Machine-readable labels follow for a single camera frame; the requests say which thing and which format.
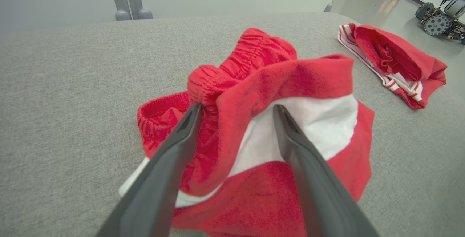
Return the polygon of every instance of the folded red shorts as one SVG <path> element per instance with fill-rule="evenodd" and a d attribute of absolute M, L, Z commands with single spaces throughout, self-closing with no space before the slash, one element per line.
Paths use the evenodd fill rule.
<path fill-rule="evenodd" d="M 220 67 L 191 73 L 187 91 L 141 106 L 138 126 L 149 158 L 190 105 L 204 106 L 172 227 L 213 237 L 306 235 L 294 177 L 279 153 L 275 104 L 289 110 L 359 200 L 371 176 L 374 112 L 352 95 L 352 66 L 344 55 L 297 60 L 285 40 L 248 29 Z"/>
<path fill-rule="evenodd" d="M 413 109 L 425 108 L 430 95 L 446 83 L 445 63 L 397 35 L 350 23 L 339 26 L 337 37 Z"/>

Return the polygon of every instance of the white stripe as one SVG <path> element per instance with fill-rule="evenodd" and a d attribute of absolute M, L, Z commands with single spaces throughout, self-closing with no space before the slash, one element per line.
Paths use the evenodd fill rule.
<path fill-rule="evenodd" d="M 402 75 L 400 75 L 400 73 L 391 73 L 389 75 L 385 75 L 384 73 L 379 71 L 377 67 L 375 67 L 367 57 L 362 58 L 362 56 L 364 56 L 362 50 L 358 47 L 358 45 L 354 45 L 353 43 L 351 43 L 351 41 L 355 42 L 355 40 L 353 40 L 352 38 L 352 30 L 350 29 L 350 25 L 339 26 L 337 39 L 343 46 L 345 46 L 349 51 L 355 54 L 363 63 L 365 63 L 365 65 L 367 65 L 374 73 L 376 73 L 376 75 L 383 81 L 383 85 L 385 87 L 387 87 L 391 91 L 395 91 L 400 87 L 402 88 L 402 90 L 407 92 L 408 96 L 412 96 L 415 93 L 417 93 L 416 96 L 412 97 L 415 101 L 422 100 L 421 93 L 423 91 L 423 84 L 420 81 L 407 81 Z M 396 84 L 389 87 L 393 81 L 395 81 Z"/>
<path fill-rule="evenodd" d="M 123 197 L 124 194 L 126 194 L 126 192 L 128 192 L 129 188 L 133 185 L 136 178 L 139 176 L 139 174 L 141 174 L 143 169 L 147 166 L 148 161 L 150 161 L 150 159 L 145 157 L 142 160 L 141 164 L 139 164 L 139 166 L 137 166 L 135 171 L 133 171 L 133 173 L 129 176 L 129 178 L 126 179 L 126 181 L 120 187 L 120 189 L 118 190 L 118 193 L 120 194 L 121 197 Z"/>

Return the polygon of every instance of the white trim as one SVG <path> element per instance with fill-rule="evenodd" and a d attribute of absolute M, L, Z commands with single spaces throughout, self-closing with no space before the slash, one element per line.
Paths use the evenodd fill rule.
<path fill-rule="evenodd" d="M 137 177 L 141 174 L 141 172 L 147 166 L 149 161 L 150 161 L 150 159 L 145 157 L 142 160 L 141 164 L 139 164 L 139 166 L 135 169 L 135 171 L 133 171 L 133 173 L 129 176 L 129 178 L 126 179 L 126 181 L 123 183 L 123 185 L 121 185 L 120 189 L 118 190 L 118 193 L 120 194 L 121 197 L 123 197 L 126 194 L 126 192 L 128 192 L 129 188 L 136 181 Z M 207 194 L 205 196 L 202 196 L 202 197 L 193 196 L 193 195 L 187 194 L 187 193 L 179 190 L 178 191 L 178 197 L 176 198 L 175 207 L 176 208 L 186 207 L 186 206 L 191 206 L 191 205 L 203 202 L 203 201 L 207 200 L 208 198 L 212 197 L 213 194 L 215 194 L 216 191 L 218 191 L 218 189 L 220 187 L 221 187 L 221 185 L 216 187 L 216 189 L 214 189 L 211 193 L 209 193 L 209 194 Z"/>
<path fill-rule="evenodd" d="M 385 87 L 387 87 L 391 91 L 395 91 L 400 87 L 402 88 L 402 90 L 407 92 L 408 96 L 412 96 L 415 93 L 417 93 L 416 96 L 412 97 L 415 101 L 422 100 L 421 93 L 423 91 L 423 84 L 421 83 L 421 81 L 407 81 L 400 73 L 391 73 L 385 75 L 384 73 L 379 71 L 377 67 L 375 67 L 374 64 L 363 54 L 359 46 L 356 43 L 354 43 L 355 40 L 353 40 L 352 38 L 352 30 L 350 29 L 350 25 L 339 26 L 339 30 L 337 32 L 337 39 L 344 47 L 346 47 L 354 55 L 359 57 L 359 59 L 363 63 L 365 63 L 365 65 L 367 65 L 374 73 L 376 73 L 376 75 L 383 81 L 383 85 Z"/>

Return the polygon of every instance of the tire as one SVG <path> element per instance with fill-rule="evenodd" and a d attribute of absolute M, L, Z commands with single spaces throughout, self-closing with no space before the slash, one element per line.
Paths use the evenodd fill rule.
<path fill-rule="evenodd" d="M 433 3 L 424 3 L 420 7 L 418 7 L 417 11 L 415 12 L 415 17 L 418 19 L 425 18 L 427 12 L 434 11 L 434 4 Z"/>
<path fill-rule="evenodd" d="M 423 25 L 426 33 L 432 36 L 442 35 L 450 27 L 450 18 L 447 15 L 438 14 L 428 18 Z"/>

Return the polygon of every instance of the floor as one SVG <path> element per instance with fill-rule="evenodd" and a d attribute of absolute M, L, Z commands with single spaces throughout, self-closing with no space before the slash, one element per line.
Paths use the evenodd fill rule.
<path fill-rule="evenodd" d="M 415 18 L 419 6 L 411 0 L 333 0 L 331 12 L 399 35 L 440 59 L 449 66 L 447 86 L 465 99 L 465 78 L 462 76 L 465 73 L 465 47 L 446 37 L 432 37 L 425 33 Z"/>

